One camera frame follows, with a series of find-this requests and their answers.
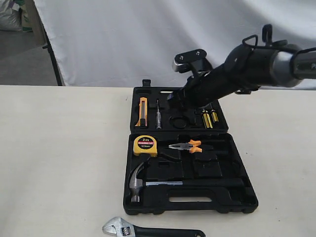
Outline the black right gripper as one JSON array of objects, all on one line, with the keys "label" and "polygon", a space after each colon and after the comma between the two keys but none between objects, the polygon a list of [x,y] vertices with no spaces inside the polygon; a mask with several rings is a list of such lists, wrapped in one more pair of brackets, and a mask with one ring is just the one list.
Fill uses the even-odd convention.
[{"label": "black right gripper", "polygon": [[219,66],[208,75],[200,77],[193,86],[186,85],[170,93],[167,101],[172,102],[172,108],[177,110],[202,108],[235,91],[237,84],[224,71],[224,67]]}]

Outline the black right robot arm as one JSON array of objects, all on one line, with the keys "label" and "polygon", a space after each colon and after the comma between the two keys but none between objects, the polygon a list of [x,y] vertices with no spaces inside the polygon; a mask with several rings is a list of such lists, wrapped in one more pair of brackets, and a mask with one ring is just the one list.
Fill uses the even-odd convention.
[{"label": "black right robot arm", "polygon": [[292,88],[316,78],[315,48],[239,45],[225,62],[189,80],[167,98],[172,109],[195,109],[235,92],[250,93],[262,86]]}]

